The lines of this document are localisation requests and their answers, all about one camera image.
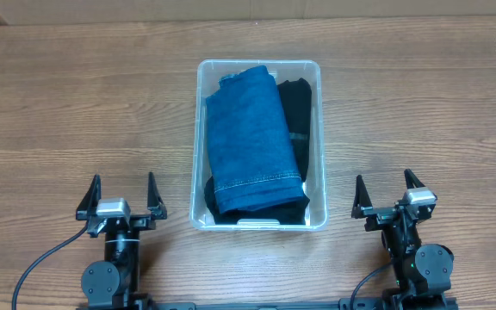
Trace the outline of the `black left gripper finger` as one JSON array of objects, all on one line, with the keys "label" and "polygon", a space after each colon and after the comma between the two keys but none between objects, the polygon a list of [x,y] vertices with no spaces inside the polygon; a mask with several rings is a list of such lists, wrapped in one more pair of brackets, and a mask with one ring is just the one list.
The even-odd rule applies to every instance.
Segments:
[{"label": "black left gripper finger", "polygon": [[88,220],[96,215],[96,208],[101,199],[101,178],[95,174],[90,187],[76,209],[76,220]]},{"label": "black left gripper finger", "polygon": [[153,220],[167,219],[167,208],[159,194],[155,176],[152,172],[148,174],[147,209],[150,211]]}]

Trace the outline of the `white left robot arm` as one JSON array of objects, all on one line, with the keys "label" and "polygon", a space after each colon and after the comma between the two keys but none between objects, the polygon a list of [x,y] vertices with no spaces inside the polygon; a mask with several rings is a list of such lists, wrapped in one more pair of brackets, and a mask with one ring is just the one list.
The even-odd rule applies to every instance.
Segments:
[{"label": "white left robot arm", "polygon": [[91,263],[81,278],[88,309],[149,310],[154,302],[139,291],[140,233],[155,228],[151,214],[132,214],[121,197],[102,198],[99,176],[94,176],[76,210],[92,238],[103,235],[104,258]]}]

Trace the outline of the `black taped cloth bundle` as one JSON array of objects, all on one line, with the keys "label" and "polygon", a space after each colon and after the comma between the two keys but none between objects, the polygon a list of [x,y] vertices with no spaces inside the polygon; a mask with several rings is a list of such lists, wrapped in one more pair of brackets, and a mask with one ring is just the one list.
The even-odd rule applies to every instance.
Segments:
[{"label": "black taped cloth bundle", "polygon": [[209,212],[214,217],[214,222],[218,225],[236,225],[239,220],[278,220],[281,225],[304,225],[306,208],[310,202],[305,195],[298,201],[256,211],[231,210],[221,214],[215,199],[212,177],[206,182],[204,198]]}]

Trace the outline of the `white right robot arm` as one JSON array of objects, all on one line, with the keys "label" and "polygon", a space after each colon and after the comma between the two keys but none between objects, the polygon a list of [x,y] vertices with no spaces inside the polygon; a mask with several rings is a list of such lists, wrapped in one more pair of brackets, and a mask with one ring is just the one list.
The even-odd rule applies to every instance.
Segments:
[{"label": "white right robot arm", "polygon": [[[231,303],[199,305],[194,303],[162,303],[155,309],[253,309],[253,310],[303,310],[303,309],[382,309],[382,310],[433,310],[457,309],[456,300],[445,297],[451,288],[453,270],[452,251],[438,244],[422,245],[417,224],[428,220],[436,206],[437,197],[419,181],[414,173],[404,171],[406,193],[389,208],[373,208],[363,179],[356,178],[356,198],[352,211],[355,219],[365,219],[365,230],[380,231],[382,244],[390,261],[364,277],[349,298],[338,302],[295,302],[276,304]],[[386,289],[382,296],[358,298],[359,289],[371,277],[393,268],[397,280],[395,288]]]}]

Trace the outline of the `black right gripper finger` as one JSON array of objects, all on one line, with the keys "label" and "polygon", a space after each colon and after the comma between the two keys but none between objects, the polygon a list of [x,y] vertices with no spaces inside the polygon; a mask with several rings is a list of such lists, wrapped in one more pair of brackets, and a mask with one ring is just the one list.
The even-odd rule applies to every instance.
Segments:
[{"label": "black right gripper finger", "polygon": [[351,217],[361,219],[366,217],[366,213],[373,209],[366,185],[361,175],[356,176],[355,197],[351,211]]},{"label": "black right gripper finger", "polygon": [[407,189],[423,188],[425,185],[416,177],[411,169],[404,170]]}]

